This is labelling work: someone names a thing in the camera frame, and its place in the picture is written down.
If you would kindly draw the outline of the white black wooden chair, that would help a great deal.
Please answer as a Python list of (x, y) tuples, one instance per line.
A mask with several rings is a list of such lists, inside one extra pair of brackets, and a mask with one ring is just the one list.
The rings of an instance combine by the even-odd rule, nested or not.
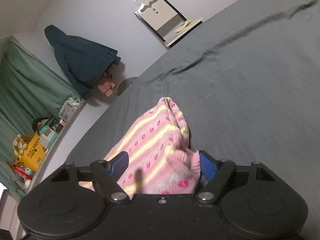
[(181, 33), (175, 29), (181, 26), (187, 18), (168, 0), (145, 0), (135, 10), (134, 14), (171, 49), (182, 38), (203, 23), (203, 18), (191, 19), (192, 23)]

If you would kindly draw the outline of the yellow cardboard box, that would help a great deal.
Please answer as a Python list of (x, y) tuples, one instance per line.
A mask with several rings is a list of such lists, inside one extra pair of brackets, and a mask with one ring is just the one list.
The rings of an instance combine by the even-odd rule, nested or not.
[(40, 136), (35, 133), (28, 142), (28, 147), (24, 150), (23, 155), (18, 157), (24, 166), (37, 171), (41, 162), (46, 155), (46, 149), (40, 144)]

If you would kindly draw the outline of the dark teal hanging jacket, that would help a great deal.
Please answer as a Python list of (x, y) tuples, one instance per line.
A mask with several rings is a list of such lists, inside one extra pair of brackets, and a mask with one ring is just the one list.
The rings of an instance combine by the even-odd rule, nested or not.
[(88, 99), (102, 74), (121, 58), (118, 51), (79, 36), (65, 34), (54, 25), (44, 29), (63, 73), (83, 99)]

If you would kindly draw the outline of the yellow plush toy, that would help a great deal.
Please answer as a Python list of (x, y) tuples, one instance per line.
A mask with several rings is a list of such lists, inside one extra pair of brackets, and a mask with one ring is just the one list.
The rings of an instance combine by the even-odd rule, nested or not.
[(18, 134), (12, 141), (12, 148), (17, 158), (24, 154), (24, 151), (28, 148), (29, 142), (32, 140), (32, 134), (21, 135)]

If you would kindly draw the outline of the teal white box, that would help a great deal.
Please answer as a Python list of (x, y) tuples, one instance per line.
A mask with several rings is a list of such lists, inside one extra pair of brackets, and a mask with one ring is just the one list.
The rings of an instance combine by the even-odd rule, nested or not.
[(40, 130), (40, 144), (45, 149), (49, 149), (57, 138), (58, 134), (49, 126), (43, 126)]

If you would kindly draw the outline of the yellow cloth on chair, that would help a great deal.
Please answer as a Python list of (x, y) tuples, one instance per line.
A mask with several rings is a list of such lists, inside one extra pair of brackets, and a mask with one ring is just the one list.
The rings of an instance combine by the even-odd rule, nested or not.
[(177, 29), (175, 29), (175, 33), (181, 33), (182, 31), (184, 31), (187, 27), (189, 27), (189, 25), (192, 23), (191, 19), (187, 19), (181, 26), (179, 26)]

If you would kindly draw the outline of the wicker laundry basket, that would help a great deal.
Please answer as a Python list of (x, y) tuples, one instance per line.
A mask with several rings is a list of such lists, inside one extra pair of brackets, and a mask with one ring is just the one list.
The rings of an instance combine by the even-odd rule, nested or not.
[(137, 77), (129, 77), (121, 82), (117, 89), (117, 96), (120, 96), (135, 80)]

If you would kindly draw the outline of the green curtain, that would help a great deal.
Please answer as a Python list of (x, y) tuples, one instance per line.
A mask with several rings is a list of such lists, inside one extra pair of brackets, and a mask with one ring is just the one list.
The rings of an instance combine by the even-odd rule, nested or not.
[(81, 101), (72, 85), (9, 37), (1, 60), (1, 183), (14, 198), (25, 191), (7, 164), (16, 158), (13, 138), (32, 133), (36, 118), (57, 117), (68, 98)]

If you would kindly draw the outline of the clear plastic container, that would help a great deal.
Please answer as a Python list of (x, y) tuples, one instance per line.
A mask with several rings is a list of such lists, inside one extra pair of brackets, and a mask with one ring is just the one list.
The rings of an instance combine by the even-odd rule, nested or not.
[(68, 122), (68, 120), (76, 112), (80, 104), (80, 101), (74, 100), (73, 98), (68, 98), (61, 106), (58, 116), (61, 120)]

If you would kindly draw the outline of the pink yellow striped knit sweater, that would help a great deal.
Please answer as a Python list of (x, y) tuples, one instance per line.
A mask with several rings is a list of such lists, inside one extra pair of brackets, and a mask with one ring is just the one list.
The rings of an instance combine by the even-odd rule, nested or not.
[(192, 194), (200, 178), (200, 156), (189, 148), (189, 127), (169, 97), (142, 114), (105, 156), (129, 154), (129, 165), (117, 180), (129, 195)]

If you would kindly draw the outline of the pink hanging cloth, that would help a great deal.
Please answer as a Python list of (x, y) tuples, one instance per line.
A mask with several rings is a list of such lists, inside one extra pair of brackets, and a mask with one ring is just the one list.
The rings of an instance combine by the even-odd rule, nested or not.
[(107, 97), (110, 97), (114, 94), (113, 89), (116, 87), (112, 76), (103, 76), (97, 82), (98, 89), (105, 94)]

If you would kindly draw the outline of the red snack package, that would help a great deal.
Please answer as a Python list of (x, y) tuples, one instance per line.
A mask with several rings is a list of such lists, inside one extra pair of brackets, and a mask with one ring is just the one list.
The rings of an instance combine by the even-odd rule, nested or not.
[(13, 165), (12, 166), (13, 171), (16, 174), (16, 177), (23, 183), (25, 183), (28, 180), (33, 180), (34, 176), (35, 176), (35, 172), (25, 166), (21, 166), (21, 165)]

